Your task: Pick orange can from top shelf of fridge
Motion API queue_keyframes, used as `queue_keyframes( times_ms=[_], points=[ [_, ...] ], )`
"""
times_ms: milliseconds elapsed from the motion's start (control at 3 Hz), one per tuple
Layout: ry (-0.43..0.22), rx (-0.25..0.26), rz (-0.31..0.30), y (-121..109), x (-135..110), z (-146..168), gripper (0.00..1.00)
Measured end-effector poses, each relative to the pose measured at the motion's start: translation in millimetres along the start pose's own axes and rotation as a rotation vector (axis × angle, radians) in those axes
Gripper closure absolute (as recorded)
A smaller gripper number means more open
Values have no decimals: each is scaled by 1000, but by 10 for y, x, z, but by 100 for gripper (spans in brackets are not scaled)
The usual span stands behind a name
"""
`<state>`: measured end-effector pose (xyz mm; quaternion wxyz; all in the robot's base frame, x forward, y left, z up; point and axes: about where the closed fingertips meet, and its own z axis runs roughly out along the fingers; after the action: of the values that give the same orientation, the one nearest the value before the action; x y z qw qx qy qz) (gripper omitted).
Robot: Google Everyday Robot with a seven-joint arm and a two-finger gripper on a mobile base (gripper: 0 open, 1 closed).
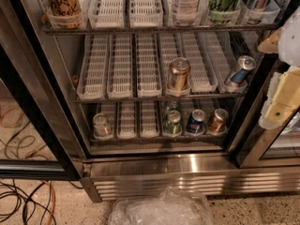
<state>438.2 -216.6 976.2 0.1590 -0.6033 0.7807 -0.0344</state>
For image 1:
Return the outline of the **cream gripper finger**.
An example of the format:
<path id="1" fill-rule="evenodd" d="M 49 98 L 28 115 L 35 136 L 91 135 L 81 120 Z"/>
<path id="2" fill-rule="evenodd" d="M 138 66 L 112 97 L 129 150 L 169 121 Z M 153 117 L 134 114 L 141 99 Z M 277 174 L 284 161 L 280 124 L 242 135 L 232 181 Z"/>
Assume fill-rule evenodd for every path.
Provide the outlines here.
<path id="1" fill-rule="evenodd" d="M 258 51 L 262 53 L 278 53 L 278 40 L 281 28 L 273 32 L 268 38 L 258 45 Z"/>
<path id="2" fill-rule="evenodd" d="M 267 90 L 259 125 L 264 129 L 282 126 L 300 106 L 300 68 L 275 72 Z"/>

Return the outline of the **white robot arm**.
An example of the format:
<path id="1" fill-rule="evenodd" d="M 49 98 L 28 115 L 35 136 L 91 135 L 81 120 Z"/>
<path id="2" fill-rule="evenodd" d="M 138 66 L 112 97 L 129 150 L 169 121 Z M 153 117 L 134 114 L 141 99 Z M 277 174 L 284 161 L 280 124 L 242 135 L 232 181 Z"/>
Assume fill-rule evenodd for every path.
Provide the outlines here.
<path id="1" fill-rule="evenodd" d="M 258 46 L 263 53 L 277 53 L 290 67 L 275 72 L 270 80 L 267 100 L 261 110 L 259 125 L 264 129 L 280 127 L 300 106 L 300 7 L 269 38 Z"/>

